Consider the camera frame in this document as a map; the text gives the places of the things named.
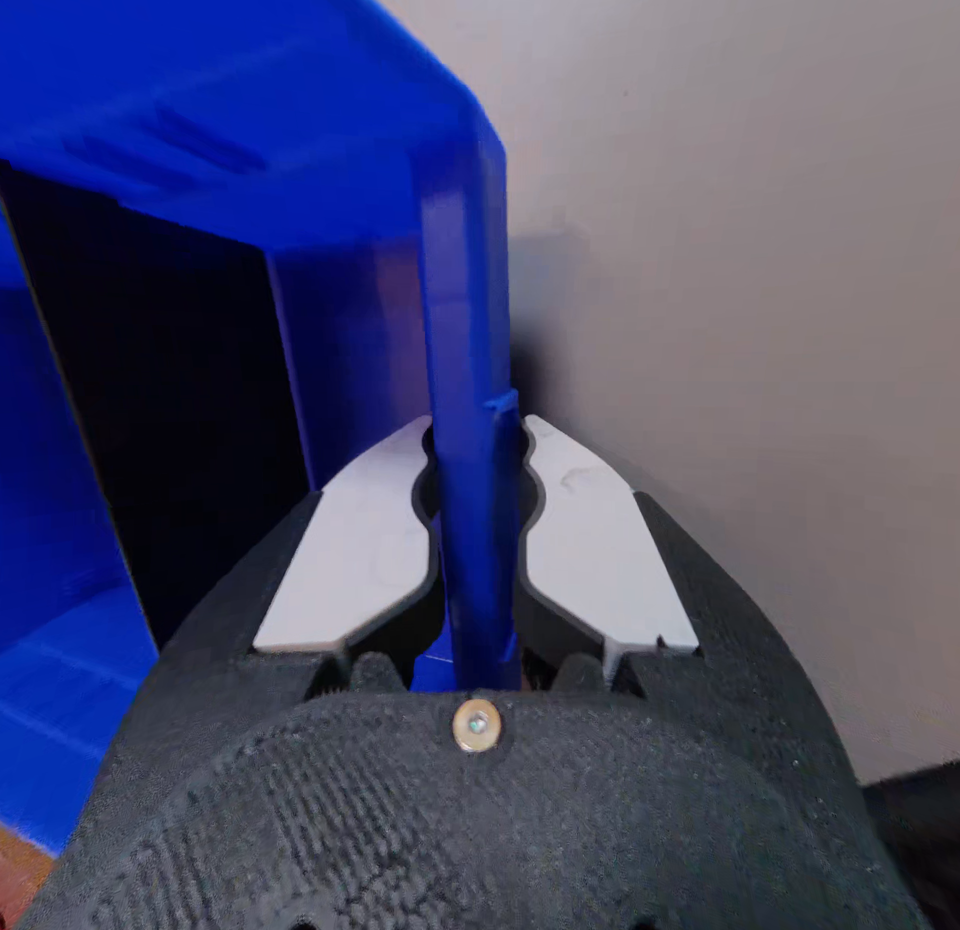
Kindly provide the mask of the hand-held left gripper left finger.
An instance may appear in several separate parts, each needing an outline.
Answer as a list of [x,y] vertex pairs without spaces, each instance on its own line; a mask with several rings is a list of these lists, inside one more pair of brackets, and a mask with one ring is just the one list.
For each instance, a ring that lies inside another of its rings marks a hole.
[[323,488],[255,651],[417,657],[437,639],[446,592],[431,425],[415,418]]

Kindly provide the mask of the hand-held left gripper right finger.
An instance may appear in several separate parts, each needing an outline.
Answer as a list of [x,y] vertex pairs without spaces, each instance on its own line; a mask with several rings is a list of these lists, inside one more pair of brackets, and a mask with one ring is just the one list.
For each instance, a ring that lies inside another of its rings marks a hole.
[[628,481],[533,413],[523,433],[532,509],[518,540],[520,641],[542,660],[694,654],[699,638]]

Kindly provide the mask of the blue plastic bin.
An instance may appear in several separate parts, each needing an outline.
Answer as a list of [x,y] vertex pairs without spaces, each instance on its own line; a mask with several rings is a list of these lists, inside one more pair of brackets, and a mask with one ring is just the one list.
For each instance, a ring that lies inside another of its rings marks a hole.
[[[308,492],[151,636],[2,205],[2,825],[60,856],[141,687],[174,715],[254,638],[328,482],[432,420],[457,684],[514,650],[506,153],[375,0],[1,0],[12,168],[263,253]],[[300,661],[307,652],[276,653]]]

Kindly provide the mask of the black bin divider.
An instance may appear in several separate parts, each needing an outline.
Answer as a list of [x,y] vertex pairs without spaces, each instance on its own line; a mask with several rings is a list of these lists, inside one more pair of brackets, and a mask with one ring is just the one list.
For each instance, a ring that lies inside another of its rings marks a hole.
[[6,160],[2,205],[163,649],[309,489],[263,253]]

